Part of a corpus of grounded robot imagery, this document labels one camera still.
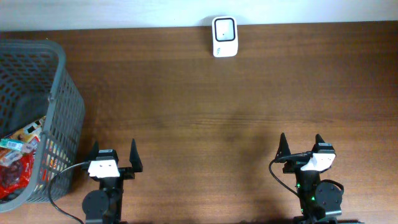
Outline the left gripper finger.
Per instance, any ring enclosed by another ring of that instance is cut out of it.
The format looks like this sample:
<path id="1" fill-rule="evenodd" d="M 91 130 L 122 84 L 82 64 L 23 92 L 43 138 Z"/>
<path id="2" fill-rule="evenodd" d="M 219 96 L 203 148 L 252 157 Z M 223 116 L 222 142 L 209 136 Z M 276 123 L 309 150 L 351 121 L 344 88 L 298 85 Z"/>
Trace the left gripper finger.
<path id="1" fill-rule="evenodd" d="M 91 151 L 89 154 L 85 157 L 85 162 L 88 161 L 95 161 L 99 153 L 99 143 L 98 141 L 95 141 Z"/>
<path id="2" fill-rule="evenodd" d="M 141 159 L 140 159 L 138 151 L 137 151 L 135 139 L 133 139 L 132 143 L 131 143 L 129 161 L 131 163 L 131 167 L 134 172 L 142 172 L 143 171 L 143 165 L 142 165 Z"/>

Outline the red snack bag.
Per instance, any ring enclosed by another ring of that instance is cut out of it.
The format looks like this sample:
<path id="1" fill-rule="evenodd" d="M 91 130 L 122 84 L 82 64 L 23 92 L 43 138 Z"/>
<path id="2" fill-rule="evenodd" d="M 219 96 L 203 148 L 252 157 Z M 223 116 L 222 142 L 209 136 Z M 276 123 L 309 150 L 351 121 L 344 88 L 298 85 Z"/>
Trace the red snack bag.
<path id="1" fill-rule="evenodd" d="M 10 166 L 1 166 L 1 200 L 4 200 L 16 190 L 26 188 L 29 184 L 34 153 L 24 154 L 19 160 Z"/>

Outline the green tissue pack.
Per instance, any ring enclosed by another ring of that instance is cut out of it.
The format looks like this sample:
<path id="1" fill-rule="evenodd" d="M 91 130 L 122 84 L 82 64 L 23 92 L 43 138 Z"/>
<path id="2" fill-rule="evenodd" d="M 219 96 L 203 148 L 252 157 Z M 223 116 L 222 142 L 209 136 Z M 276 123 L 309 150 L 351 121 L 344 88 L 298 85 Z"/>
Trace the green tissue pack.
<path id="1" fill-rule="evenodd" d="M 5 149 L 22 152 L 24 142 L 15 139 L 1 139 L 0 146 Z"/>

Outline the orange Kleenex tissue pack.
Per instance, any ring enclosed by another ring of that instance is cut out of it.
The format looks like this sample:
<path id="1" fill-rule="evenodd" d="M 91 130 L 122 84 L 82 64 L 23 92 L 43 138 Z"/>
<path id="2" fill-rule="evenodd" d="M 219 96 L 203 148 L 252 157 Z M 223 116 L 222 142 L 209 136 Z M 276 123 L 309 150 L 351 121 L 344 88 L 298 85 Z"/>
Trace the orange Kleenex tissue pack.
<path id="1" fill-rule="evenodd" d="M 38 137 L 33 137 L 30 142 L 25 142 L 22 145 L 22 149 L 21 152 L 22 153 L 31 153 L 33 151 L 35 151 L 37 149 L 37 146 L 39 144 L 40 140 L 38 139 Z"/>

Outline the yellow wet wipes pack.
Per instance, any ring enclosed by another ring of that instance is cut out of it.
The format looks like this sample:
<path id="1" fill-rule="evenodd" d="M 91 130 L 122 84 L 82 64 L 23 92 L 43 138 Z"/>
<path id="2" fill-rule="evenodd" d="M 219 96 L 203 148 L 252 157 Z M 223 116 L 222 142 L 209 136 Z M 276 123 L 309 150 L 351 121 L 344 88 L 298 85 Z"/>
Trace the yellow wet wipes pack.
<path id="1" fill-rule="evenodd" d="M 38 144 L 40 142 L 40 134 L 43 130 L 46 116 L 29 123 L 21 129 L 8 135 L 7 138 L 22 141 L 29 144 Z"/>

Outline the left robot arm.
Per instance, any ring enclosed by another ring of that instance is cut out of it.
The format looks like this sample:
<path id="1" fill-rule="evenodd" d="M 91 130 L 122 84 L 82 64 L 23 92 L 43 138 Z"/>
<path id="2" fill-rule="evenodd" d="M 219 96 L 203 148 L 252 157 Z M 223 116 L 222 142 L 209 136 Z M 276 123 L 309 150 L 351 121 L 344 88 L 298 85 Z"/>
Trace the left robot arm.
<path id="1" fill-rule="evenodd" d="M 82 210 L 86 223 L 124 223 L 122 220 L 124 181 L 135 179 L 143 171 L 136 141 L 132 140 L 128 167 L 119 167 L 118 154 L 114 149 L 100 149 L 95 142 L 82 166 L 90 178 L 99 183 L 99 189 L 89 192 L 83 199 Z"/>

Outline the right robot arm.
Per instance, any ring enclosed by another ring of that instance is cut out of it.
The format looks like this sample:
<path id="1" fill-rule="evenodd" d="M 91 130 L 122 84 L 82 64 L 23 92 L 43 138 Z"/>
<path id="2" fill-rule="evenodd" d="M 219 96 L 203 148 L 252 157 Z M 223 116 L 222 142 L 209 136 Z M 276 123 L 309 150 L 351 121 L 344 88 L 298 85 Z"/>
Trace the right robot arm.
<path id="1" fill-rule="evenodd" d="M 336 158 L 332 144 L 322 137 L 315 136 L 311 151 L 292 154 L 284 133 L 280 135 L 279 147 L 275 159 L 270 164 L 284 165 L 282 172 L 294 174 L 295 189 L 286 187 L 300 201 L 301 216 L 294 217 L 294 223 L 336 223 L 342 214 L 341 203 L 344 193 L 342 184 L 334 180 L 320 178 L 320 174 L 331 168 Z"/>

